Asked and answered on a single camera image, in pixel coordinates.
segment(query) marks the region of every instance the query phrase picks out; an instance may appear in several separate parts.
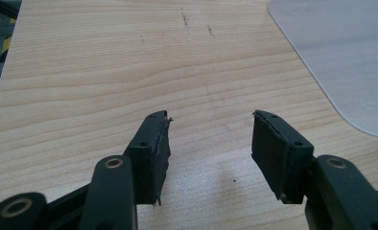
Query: small dark speck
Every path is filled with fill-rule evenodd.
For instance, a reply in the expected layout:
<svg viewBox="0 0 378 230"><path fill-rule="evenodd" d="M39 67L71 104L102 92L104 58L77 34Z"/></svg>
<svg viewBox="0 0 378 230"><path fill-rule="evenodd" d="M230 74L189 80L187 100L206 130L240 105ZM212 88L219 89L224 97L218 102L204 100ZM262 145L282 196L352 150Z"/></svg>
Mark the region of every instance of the small dark speck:
<svg viewBox="0 0 378 230"><path fill-rule="evenodd" d="M209 25L207 25L207 30L209 31L209 34L214 37L212 28Z"/></svg>
<svg viewBox="0 0 378 230"><path fill-rule="evenodd" d="M185 28L186 28L186 32L189 34L189 29L188 29L188 21L189 21L189 18L186 16L186 14L183 12L183 8L180 8L180 11L182 12L182 18L183 18L183 23L185 25Z"/></svg>

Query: wooden table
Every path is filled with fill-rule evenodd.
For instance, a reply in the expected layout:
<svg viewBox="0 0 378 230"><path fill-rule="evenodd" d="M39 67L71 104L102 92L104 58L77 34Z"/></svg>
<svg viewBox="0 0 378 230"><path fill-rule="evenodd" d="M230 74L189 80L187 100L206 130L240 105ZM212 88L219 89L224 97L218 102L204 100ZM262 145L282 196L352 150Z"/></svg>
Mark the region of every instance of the wooden table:
<svg viewBox="0 0 378 230"><path fill-rule="evenodd" d="M172 156L162 206L138 206L141 229L308 228L250 157L255 109L378 190L378 138L336 112L268 3L24 0L0 84L0 201L89 183L161 109Z"/></svg>

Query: screw hole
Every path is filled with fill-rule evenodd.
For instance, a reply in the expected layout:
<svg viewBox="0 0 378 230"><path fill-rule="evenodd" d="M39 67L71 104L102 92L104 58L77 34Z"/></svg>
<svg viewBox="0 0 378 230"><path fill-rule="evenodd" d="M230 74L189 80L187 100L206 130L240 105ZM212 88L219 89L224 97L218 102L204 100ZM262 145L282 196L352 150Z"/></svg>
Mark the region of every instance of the screw hole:
<svg viewBox="0 0 378 230"><path fill-rule="evenodd" d="M106 220L96 226L96 230L111 230L114 229L114 223L112 221Z"/></svg>
<svg viewBox="0 0 378 230"><path fill-rule="evenodd" d="M329 158L326 160L326 163L338 169L345 169L347 167L343 161L336 158Z"/></svg>
<svg viewBox="0 0 378 230"><path fill-rule="evenodd" d="M140 142L139 146L140 147L146 147L148 145L148 142Z"/></svg>
<svg viewBox="0 0 378 230"><path fill-rule="evenodd" d="M123 164L123 160L117 159L117 158L109 159L105 162L105 166L108 169L117 168L117 167L121 166L122 164Z"/></svg>
<svg viewBox="0 0 378 230"><path fill-rule="evenodd" d="M13 218L25 211L33 205L33 201L29 198L19 198L4 207L0 215L3 218Z"/></svg>

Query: white plastic sheet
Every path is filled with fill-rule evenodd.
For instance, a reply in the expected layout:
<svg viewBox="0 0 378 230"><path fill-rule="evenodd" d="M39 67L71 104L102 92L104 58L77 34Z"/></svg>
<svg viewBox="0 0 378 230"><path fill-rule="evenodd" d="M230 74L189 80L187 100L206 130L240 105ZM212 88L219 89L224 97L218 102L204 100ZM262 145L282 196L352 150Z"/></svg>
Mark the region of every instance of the white plastic sheet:
<svg viewBox="0 0 378 230"><path fill-rule="evenodd" d="M378 136L378 0L272 0L269 10L339 113Z"/></svg>

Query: wood grain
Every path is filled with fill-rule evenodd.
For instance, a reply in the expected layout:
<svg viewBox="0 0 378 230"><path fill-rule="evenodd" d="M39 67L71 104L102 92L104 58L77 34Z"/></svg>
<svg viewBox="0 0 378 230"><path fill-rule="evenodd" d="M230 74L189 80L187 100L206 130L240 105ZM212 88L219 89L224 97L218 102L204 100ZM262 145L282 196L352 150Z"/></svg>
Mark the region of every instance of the wood grain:
<svg viewBox="0 0 378 230"><path fill-rule="evenodd" d="M89 182L143 119L167 109L162 206L141 229L307 229L250 157L255 109L344 157L378 189L378 138L329 103L268 1L24 0L0 83L0 201Z"/></svg>

